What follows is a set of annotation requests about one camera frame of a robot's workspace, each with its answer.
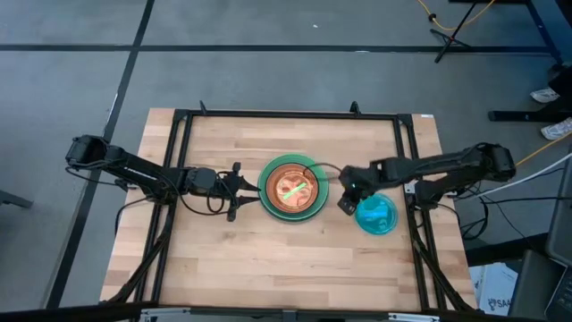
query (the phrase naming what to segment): black cable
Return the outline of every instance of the black cable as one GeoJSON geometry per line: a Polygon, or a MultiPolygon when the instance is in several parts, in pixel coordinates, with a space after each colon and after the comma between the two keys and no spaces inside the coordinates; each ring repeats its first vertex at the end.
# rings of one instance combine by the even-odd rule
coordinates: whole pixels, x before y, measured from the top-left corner
{"type": "MultiPolygon", "coordinates": [[[[315,167],[315,166],[319,166],[319,165],[329,166],[329,167],[331,167],[331,168],[333,168],[333,169],[338,170],[338,171],[341,173],[341,169],[340,169],[338,166],[336,166],[336,165],[329,164],[329,163],[327,163],[327,162],[318,162],[318,163],[314,163],[313,165],[302,165],[302,166],[304,166],[304,167],[306,168],[306,169],[304,169],[304,171],[302,172],[302,175],[306,176],[306,170],[312,171],[311,168],[313,168],[313,167],[315,167]]],[[[337,179],[337,178],[338,178],[338,177],[326,177],[325,180],[319,180],[319,179],[317,179],[317,178],[316,178],[316,179],[317,179],[318,181],[323,181],[323,182],[324,182],[324,181],[327,181],[327,182],[329,182],[330,180],[335,180],[335,179],[337,179]]]]}
{"type": "Polygon", "coordinates": [[[448,210],[452,211],[453,214],[455,214],[455,216],[457,216],[458,223],[459,223],[459,224],[461,223],[461,217],[458,216],[457,210],[455,210],[455,209],[453,209],[452,207],[449,207],[449,206],[447,206],[447,205],[440,204],[440,203],[438,203],[437,206],[443,207],[443,208],[447,208],[448,210]]]}
{"type": "Polygon", "coordinates": [[[472,222],[472,223],[468,223],[468,224],[462,225],[462,226],[460,226],[460,228],[462,229],[462,228],[465,228],[465,227],[469,227],[470,225],[476,225],[476,224],[478,224],[478,223],[480,223],[480,222],[483,222],[483,221],[484,221],[484,218],[479,219],[479,220],[477,220],[477,221],[474,221],[474,222],[472,222]]]}
{"type": "Polygon", "coordinates": [[[217,209],[217,210],[213,210],[211,208],[211,196],[210,196],[210,192],[208,192],[206,194],[206,207],[208,208],[208,211],[212,212],[212,213],[219,213],[223,210],[224,207],[224,198],[221,198],[221,206],[217,209]]]}
{"type": "Polygon", "coordinates": [[[88,182],[94,182],[94,183],[106,184],[106,185],[113,185],[113,186],[119,187],[118,184],[115,184],[115,183],[113,183],[113,182],[100,182],[100,181],[97,181],[97,180],[89,179],[88,177],[84,177],[84,176],[79,175],[79,174],[75,174],[75,173],[72,172],[71,169],[73,169],[71,166],[66,166],[66,167],[65,167],[65,172],[68,173],[68,174],[73,175],[74,177],[78,177],[78,178],[83,179],[83,180],[88,181],[88,182]]]}
{"type": "Polygon", "coordinates": [[[465,232],[461,235],[461,238],[465,241],[472,241],[475,240],[479,237],[481,237],[481,235],[484,233],[484,231],[486,230],[486,228],[489,226],[489,208],[484,204],[484,201],[482,199],[481,200],[481,204],[483,205],[483,210],[484,210],[484,218],[481,220],[477,220],[476,222],[474,222],[472,225],[470,225],[465,232]],[[471,237],[467,237],[468,233],[476,226],[478,225],[478,223],[483,222],[483,224],[481,225],[481,228],[479,229],[479,231],[471,236],[471,237]]]}
{"type": "Polygon", "coordinates": [[[476,187],[476,190],[475,190],[475,191],[481,190],[481,183],[482,183],[482,182],[483,182],[483,181],[475,182],[475,183],[471,184],[470,186],[468,186],[467,188],[465,188],[465,191],[463,191],[461,194],[459,194],[456,198],[453,198],[453,200],[454,200],[454,201],[459,201],[459,200],[463,200],[463,199],[467,199],[467,198],[471,198],[471,197],[475,196],[475,195],[476,195],[476,192],[471,191],[471,189],[473,189],[473,187],[475,187],[475,186],[478,184],[478,186],[476,187]],[[462,196],[463,194],[465,194],[466,192],[470,192],[471,194],[468,195],[468,196],[465,196],[465,197],[461,197],[461,196],[462,196]]]}
{"type": "Polygon", "coordinates": [[[532,197],[532,198],[514,198],[514,199],[502,199],[498,201],[485,202],[485,205],[500,204],[504,202],[512,201],[527,201],[527,200],[570,200],[572,197],[532,197]]]}
{"type": "Polygon", "coordinates": [[[169,184],[171,184],[171,186],[172,186],[172,187],[174,188],[174,190],[175,190],[175,193],[177,194],[177,196],[179,197],[179,199],[181,200],[183,206],[185,206],[186,209],[188,209],[188,210],[194,212],[195,214],[203,215],[203,216],[216,216],[216,215],[228,214],[228,212],[229,212],[230,209],[227,210],[227,211],[219,212],[219,213],[206,213],[206,212],[198,211],[198,210],[195,210],[195,209],[191,208],[191,207],[187,204],[187,202],[185,201],[185,199],[182,197],[181,193],[179,192],[179,189],[177,189],[177,186],[176,186],[174,183],[172,183],[171,179],[167,178],[167,176],[165,176],[164,174],[161,174],[161,173],[158,172],[158,171],[155,171],[155,173],[158,174],[160,177],[162,177],[162,178],[163,178],[165,181],[167,181],[169,184]]]}
{"type": "Polygon", "coordinates": [[[530,249],[531,249],[531,250],[534,250],[534,251],[537,251],[537,250],[534,248],[533,244],[530,243],[530,241],[528,240],[528,238],[526,238],[526,236],[525,236],[523,233],[521,233],[521,232],[510,222],[509,218],[508,218],[507,215],[504,213],[504,211],[502,211],[502,208],[501,208],[501,206],[497,203],[497,201],[494,201],[494,200],[492,200],[492,199],[490,199],[490,198],[488,198],[488,197],[486,197],[486,196],[484,196],[484,197],[487,198],[489,201],[491,201],[491,203],[493,203],[493,204],[499,209],[500,213],[502,214],[502,216],[504,217],[504,219],[507,221],[507,223],[509,223],[509,225],[512,227],[512,229],[514,229],[515,232],[517,232],[517,233],[525,240],[525,242],[528,244],[528,246],[530,247],[530,249]]]}
{"type": "Polygon", "coordinates": [[[129,207],[129,206],[135,205],[136,203],[141,202],[141,201],[144,201],[144,200],[150,200],[150,198],[149,198],[149,197],[145,197],[145,198],[143,198],[143,199],[137,199],[137,200],[135,200],[135,201],[128,202],[128,203],[126,203],[125,205],[123,205],[121,208],[119,208],[119,210],[117,210],[117,215],[115,216],[115,235],[117,235],[117,230],[119,229],[119,220],[120,220],[120,218],[121,218],[121,216],[122,216],[123,210],[124,210],[125,208],[129,207]]]}

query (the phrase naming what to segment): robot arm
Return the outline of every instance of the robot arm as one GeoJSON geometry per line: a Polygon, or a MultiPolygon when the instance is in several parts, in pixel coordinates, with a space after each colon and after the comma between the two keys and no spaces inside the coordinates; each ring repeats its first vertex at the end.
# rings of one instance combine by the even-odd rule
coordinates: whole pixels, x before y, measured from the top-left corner
{"type": "Polygon", "coordinates": [[[348,215],[360,200],[381,189],[397,187],[429,174],[447,175],[436,181],[419,179],[415,185],[416,203],[422,209],[436,208],[443,194],[462,192],[481,180],[505,182],[515,173],[508,149],[497,144],[479,143],[457,153],[419,158],[389,157],[370,162],[368,168],[346,165],[339,176],[344,187],[338,206],[348,215]]]}
{"type": "Polygon", "coordinates": [[[258,191],[258,187],[239,176],[238,162],[234,163],[232,171],[220,173],[205,167],[164,168],[91,135],[73,139],[65,160],[74,170],[99,169],[115,175],[119,178],[115,183],[125,190],[129,184],[138,185],[149,199],[162,205],[187,193],[227,199],[231,202],[228,221],[234,221],[238,207],[258,200],[236,196],[238,190],[258,191]]]}

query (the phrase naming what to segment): black metal frame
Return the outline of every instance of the black metal frame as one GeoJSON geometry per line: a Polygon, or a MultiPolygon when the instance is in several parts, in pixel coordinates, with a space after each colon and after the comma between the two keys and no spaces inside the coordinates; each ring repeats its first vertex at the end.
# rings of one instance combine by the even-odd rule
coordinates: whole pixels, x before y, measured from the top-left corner
{"type": "MultiPolygon", "coordinates": [[[[404,125],[407,134],[408,134],[408,142],[410,146],[410,153],[413,158],[418,158],[418,151],[415,139],[415,131],[413,127],[413,118],[411,114],[363,114],[359,110],[359,106],[356,102],[353,102],[349,112],[347,113],[328,113],[328,112],[287,112],[287,111],[232,111],[232,110],[207,110],[203,102],[200,102],[200,109],[197,110],[180,110],[177,109],[174,111],[173,119],[172,119],[172,126],[169,134],[169,140],[166,147],[166,152],[164,156],[164,166],[170,166],[172,160],[172,152],[174,151],[174,144],[175,139],[177,136],[177,131],[179,129],[179,124],[182,120],[185,121],[185,128],[182,133],[182,143],[179,153],[179,159],[177,162],[178,167],[185,166],[185,156],[187,155],[187,148],[189,145],[189,138],[190,138],[190,130],[192,125],[192,120],[194,116],[232,116],[232,117],[272,117],[272,118],[313,118],[313,119],[351,119],[351,120],[378,120],[378,121],[388,121],[391,122],[393,125],[395,142],[397,147],[397,155],[398,157],[405,156],[405,149],[403,145],[403,139],[401,136],[401,125],[404,125]]],[[[408,193],[404,189],[405,200],[407,203],[407,218],[408,218],[408,228],[409,231],[412,233],[414,230],[417,229],[416,226],[416,219],[415,219],[415,210],[414,210],[414,200],[413,194],[408,193]]],[[[174,219],[174,212],[175,212],[175,205],[169,206],[170,215],[167,216],[166,220],[173,220],[174,219]]],[[[161,206],[155,205],[153,209],[153,215],[151,217],[151,223],[149,226],[149,230],[147,233],[147,241],[146,247],[144,252],[144,257],[148,255],[151,247],[154,244],[154,240],[156,238],[156,231],[159,224],[159,217],[161,214],[161,206]]],[[[423,212],[424,218],[424,227],[425,227],[425,239],[427,242],[427,248],[429,249],[433,260],[437,261],[437,249],[435,248],[434,238],[433,238],[433,229],[431,228],[431,218],[428,212],[423,212]]],[[[425,311],[430,309],[429,307],[429,300],[427,295],[427,287],[425,284],[425,272],[423,270],[423,262],[420,258],[419,254],[417,253],[413,240],[412,240],[412,251],[413,251],[413,260],[414,260],[414,267],[416,271],[416,279],[417,279],[417,290],[419,294],[419,300],[421,305],[421,310],[425,311]]],[[[153,284],[153,291],[151,293],[151,301],[159,301],[161,286],[163,281],[164,270],[166,266],[166,257],[168,252],[168,241],[166,246],[161,250],[159,255],[159,260],[156,267],[156,276],[155,281],[153,284]]],[[[143,278],[139,283],[135,295],[134,301],[143,301],[143,292],[145,289],[146,280],[143,278]]],[[[446,302],[444,300],[442,288],[435,283],[434,284],[437,299],[438,299],[438,307],[439,309],[446,309],[446,302]]],[[[228,308],[230,310],[229,314],[235,314],[233,308],[228,308]]],[[[213,312],[219,312],[219,309],[211,309],[213,312]]],[[[255,310],[248,310],[249,315],[260,315],[266,314],[269,310],[268,309],[255,309],[255,310]]],[[[382,312],[375,312],[377,318],[379,318],[382,312]]]]}
{"type": "MultiPolygon", "coordinates": [[[[439,53],[442,50],[440,46],[328,46],[328,45],[182,45],[182,46],[146,46],[142,45],[145,32],[147,30],[147,25],[153,10],[155,0],[147,0],[145,9],[143,11],[141,21],[137,30],[137,34],[130,45],[115,45],[115,44],[100,44],[100,45],[90,45],[90,44],[61,44],[61,45],[44,45],[44,44],[0,44],[0,52],[2,51],[37,51],[37,52],[129,52],[129,57],[127,59],[119,87],[116,92],[116,98],[111,108],[107,124],[104,129],[103,137],[105,140],[111,141],[114,135],[114,129],[119,118],[119,114],[122,109],[123,100],[125,99],[125,94],[127,88],[130,84],[130,78],[133,74],[133,69],[140,52],[370,52],[370,53],[439,53]]],[[[530,0],[527,0],[527,6],[531,15],[539,28],[543,40],[545,42],[545,47],[450,47],[450,52],[455,53],[533,53],[533,54],[551,54],[552,57],[557,61],[557,64],[561,62],[559,58],[559,52],[555,48],[550,36],[545,32],[545,27],[542,20],[535,13],[535,9],[530,0]]],[[[291,113],[288,112],[244,112],[245,115],[248,113],[259,114],[263,117],[292,117],[291,113]]],[[[209,114],[212,115],[231,115],[228,111],[210,111],[209,114]]],[[[300,117],[317,117],[320,115],[322,118],[345,118],[345,116],[340,114],[306,114],[300,115],[300,117]]],[[[376,119],[373,116],[368,116],[368,114],[363,114],[363,117],[372,117],[370,119],[376,119]]],[[[93,171],[89,176],[89,179],[96,181],[99,179],[101,172],[93,171]]],[[[67,283],[68,276],[72,270],[73,260],[77,253],[78,247],[80,245],[81,235],[85,224],[88,219],[89,210],[91,208],[91,203],[96,193],[96,184],[93,182],[88,182],[84,193],[80,197],[79,205],[77,206],[76,212],[74,214],[74,219],[72,222],[70,237],[66,242],[65,251],[60,264],[57,268],[57,273],[51,285],[51,290],[48,294],[46,300],[46,307],[48,309],[58,308],[60,301],[63,296],[64,287],[67,283]]],[[[159,209],[154,209],[152,223],[158,220],[159,209]]],[[[149,249],[149,242],[146,245],[146,250],[149,249]]],[[[417,277],[423,276],[423,270],[417,275],[417,277]]],[[[138,289],[136,294],[141,296],[141,292],[138,289]]]]}

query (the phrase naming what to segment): white sneaker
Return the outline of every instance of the white sneaker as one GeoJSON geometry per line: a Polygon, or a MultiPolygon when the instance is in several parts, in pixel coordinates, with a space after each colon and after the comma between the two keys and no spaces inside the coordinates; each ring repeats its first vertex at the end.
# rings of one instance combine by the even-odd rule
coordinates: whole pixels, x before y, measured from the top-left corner
{"type": "Polygon", "coordinates": [[[560,123],[543,127],[540,130],[544,138],[548,140],[560,139],[570,131],[572,131],[572,117],[569,117],[560,123]]]}
{"type": "Polygon", "coordinates": [[[530,96],[534,98],[534,100],[538,103],[546,104],[550,103],[556,98],[560,97],[554,90],[551,88],[540,89],[530,93],[530,96]]]}

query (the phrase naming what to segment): wooden tabletop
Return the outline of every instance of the wooden tabletop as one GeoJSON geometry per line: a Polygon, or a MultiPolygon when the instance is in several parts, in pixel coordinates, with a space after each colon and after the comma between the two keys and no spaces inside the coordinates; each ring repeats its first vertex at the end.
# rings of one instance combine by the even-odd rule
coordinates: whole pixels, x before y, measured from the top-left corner
{"type": "MultiPolygon", "coordinates": [[[[173,111],[150,110],[139,146],[140,157],[163,163],[173,111]]],[[[420,156],[440,154],[433,117],[415,114],[413,119],[420,156]]],[[[404,128],[402,133],[407,142],[404,128]]],[[[241,174],[256,184],[262,168],[286,153],[305,154],[316,162],[339,167],[367,166],[370,160],[396,156],[396,146],[392,124],[387,121],[199,116],[193,118],[186,165],[220,171],[238,161],[242,163],[241,174]]],[[[335,170],[324,170],[335,175],[335,170]]],[[[342,191],[339,182],[332,182],[324,209],[299,224],[274,219],[260,203],[241,207],[233,223],[225,216],[191,213],[180,204],[160,303],[420,310],[401,187],[381,191],[393,200],[400,214],[396,229],[385,236],[362,231],[353,216],[338,209],[336,203],[342,191]]],[[[141,197],[140,191],[130,191],[126,202],[141,197]]],[[[184,198],[192,207],[206,211],[204,199],[184,198]]],[[[442,203],[453,207],[448,199],[442,203]]],[[[152,208],[145,202],[123,211],[102,300],[119,291],[140,263],[152,208]]],[[[475,306],[457,218],[444,208],[431,214],[441,269],[465,301],[475,306]]],[[[150,272],[145,299],[150,298],[155,268],[150,272]]],[[[425,276],[430,302],[435,307],[433,281],[426,268],[425,276]]]]}

